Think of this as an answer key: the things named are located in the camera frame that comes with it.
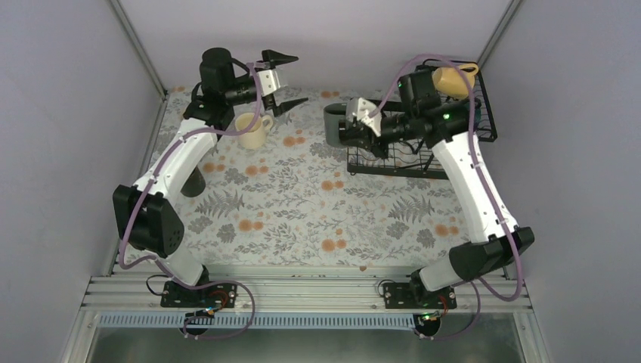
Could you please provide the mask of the yellow mug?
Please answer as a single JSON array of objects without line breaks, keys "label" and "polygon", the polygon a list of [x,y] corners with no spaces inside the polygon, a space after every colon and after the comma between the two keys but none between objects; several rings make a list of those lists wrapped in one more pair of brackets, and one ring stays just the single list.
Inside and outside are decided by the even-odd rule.
[{"label": "yellow mug", "polygon": [[478,72],[479,67],[476,63],[460,64],[456,67],[439,67],[432,72],[432,81],[438,92],[460,100],[469,97],[465,79],[469,87],[474,89],[475,76]]}]

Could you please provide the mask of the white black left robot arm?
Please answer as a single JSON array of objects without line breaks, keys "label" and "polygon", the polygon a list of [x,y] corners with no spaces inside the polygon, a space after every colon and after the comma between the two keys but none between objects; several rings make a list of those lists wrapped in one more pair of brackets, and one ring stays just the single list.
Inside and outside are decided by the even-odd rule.
[{"label": "white black left robot arm", "polygon": [[[206,183],[198,164],[222,136],[245,135],[259,123],[262,112],[279,116],[304,103],[299,98],[278,104],[274,98],[287,86],[281,66],[297,60],[297,56],[271,49],[262,51],[260,60],[246,64],[226,48],[203,52],[200,81],[191,92],[175,136],[133,185],[119,185],[113,192],[120,268],[127,270],[150,260],[181,287],[181,297],[191,306],[201,306],[209,299],[205,266],[181,245],[184,224],[175,202],[179,195],[193,197],[204,191]],[[254,111],[249,126],[236,130],[234,108],[242,104],[253,104]]]}]

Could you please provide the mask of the aluminium rail frame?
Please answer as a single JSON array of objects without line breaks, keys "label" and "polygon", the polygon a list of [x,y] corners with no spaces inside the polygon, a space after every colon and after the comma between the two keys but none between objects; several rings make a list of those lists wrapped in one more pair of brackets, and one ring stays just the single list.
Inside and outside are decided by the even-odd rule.
[{"label": "aluminium rail frame", "polygon": [[[222,299],[216,327],[398,328],[408,329],[412,317],[427,309],[412,307],[392,291],[392,284],[409,279],[408,267],[354,266],[251,266],[213,265],[209,269],[215,291],[231,282]],[[165,281],[152,265],[129,270],[115,267],[106,277],[93,277],[76,316],[65,362],[89,360],[92,341],[100,326],[177,327],[193,312],[185,299],[168,297]],[[512,302],[498,299],[517,287],[504,271],[492,272],[484,282],[465,283],[453,289],[439,309],[449,316],[483,313],[510,314],[527,362],[549,357],[527,291]]]}]

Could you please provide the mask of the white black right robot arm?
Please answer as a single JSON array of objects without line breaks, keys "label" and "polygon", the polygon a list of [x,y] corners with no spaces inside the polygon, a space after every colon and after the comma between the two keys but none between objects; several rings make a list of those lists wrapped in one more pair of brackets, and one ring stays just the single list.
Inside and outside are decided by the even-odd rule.
[{"label": "white black right robot arm", "polygon": [[342,145],[386,158],[389,146],[421,140],[441,164],[459,200],[469,240],[445,257],[413,272],[407,284],[411,302],[427,308],[457,284],[481,281],[520,256],[534,243],[534,232],[518,224],[503,203],[478,148],[473,88],[475,64],[416,68],[394,85],[400,101],[352,98],[342,106]]}]

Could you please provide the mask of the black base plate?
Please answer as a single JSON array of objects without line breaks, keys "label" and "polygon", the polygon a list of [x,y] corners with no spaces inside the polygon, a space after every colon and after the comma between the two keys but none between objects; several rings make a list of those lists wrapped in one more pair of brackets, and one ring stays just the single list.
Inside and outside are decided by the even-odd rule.
[{"label": "black base plate", "polygon": [[219,310],[234,307],[237,297],[236,284],[222,283],[200,290],[190,290],[168,281],[163,288],[160,306],[193,310]]},{"label": "black base plate", "polygon": [[427,291],[414,283],[383,282],[379,292],[387,309],[456,309],[457,298],[452,287]]}]

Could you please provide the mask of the teal green mug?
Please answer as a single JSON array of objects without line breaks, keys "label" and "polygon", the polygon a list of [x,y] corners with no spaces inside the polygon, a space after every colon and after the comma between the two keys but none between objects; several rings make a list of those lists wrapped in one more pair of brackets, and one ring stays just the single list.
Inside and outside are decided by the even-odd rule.
[{"label": "teal green mug", "polygon": [[482,101],[477,97],[474,97],[473,103],[471,103],[469,99],[466,99],[464,104],[463,104],[463,106],[467,110],[470,110],[471,106],[474,106],[474,111],[473,111],[473,116],[474,116],[474,123],[473,123],[474,126],[473,126],[473,128],[474,128],[474,130],[476,130],[479,127],[479,125],[480,125],[480,123],[482,121],[482,105],[483,105]]}]

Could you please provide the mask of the dark grey mug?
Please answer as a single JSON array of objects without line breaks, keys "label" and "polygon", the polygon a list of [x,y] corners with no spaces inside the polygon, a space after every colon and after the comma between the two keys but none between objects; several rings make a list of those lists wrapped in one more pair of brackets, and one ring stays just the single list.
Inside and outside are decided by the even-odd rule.
[{"label": "dark grey mug", "polygon": [[341,139],[340,132],[348,128],[357,113],[355,102],[329,104],[324,108],[324,130],[326,143],[331,147],[358,147],[357,139]]}]

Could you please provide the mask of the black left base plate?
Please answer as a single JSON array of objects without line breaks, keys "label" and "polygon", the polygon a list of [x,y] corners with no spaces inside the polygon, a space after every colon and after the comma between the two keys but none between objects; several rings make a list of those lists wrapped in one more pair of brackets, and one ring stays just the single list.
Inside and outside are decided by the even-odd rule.
[{"label": "black left base plate", "polygon": [[222,283],[200,290],[190,290],[168,281],[163,288],[160,306],[193,310],[219,310],[234,307],[237,297],[236,284]]}]

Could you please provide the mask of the floral patterned table mat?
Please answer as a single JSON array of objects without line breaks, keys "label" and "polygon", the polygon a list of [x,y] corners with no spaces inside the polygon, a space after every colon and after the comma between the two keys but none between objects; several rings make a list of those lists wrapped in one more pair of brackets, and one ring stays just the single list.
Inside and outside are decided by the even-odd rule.
[{"label": "floral patterned table mat", "polygon": [[288,88],[305,103],[278,117],[255,150],[223,137],[199,163],[206,183],[179,196],[181,245],[205,265],[421,267],[469,239],[448,181],[351,175],[329,146],[324,108],[350,89]]}]

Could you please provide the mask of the matte black mug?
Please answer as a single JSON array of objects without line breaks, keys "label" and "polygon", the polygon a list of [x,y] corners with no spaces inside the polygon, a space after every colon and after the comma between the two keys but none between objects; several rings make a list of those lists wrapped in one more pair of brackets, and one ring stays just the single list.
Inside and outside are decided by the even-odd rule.
[{"label": "matte black mug", "polygon": [[181,188],[181,194],[185,197],[193,198],[201,195],[206,188],[206,181],[199,167],[195,167],[193,172],[187,177]]}]

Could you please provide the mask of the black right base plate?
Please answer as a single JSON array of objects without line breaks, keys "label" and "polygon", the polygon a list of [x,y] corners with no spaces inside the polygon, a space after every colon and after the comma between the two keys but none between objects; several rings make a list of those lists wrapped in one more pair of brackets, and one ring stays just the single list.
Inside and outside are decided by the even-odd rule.
[{"label": "black right base plate", "polygon": [[456,309],[457,298],[452,287],[427,291],[414,283],[383,282],[379,292],[387,309]]}]

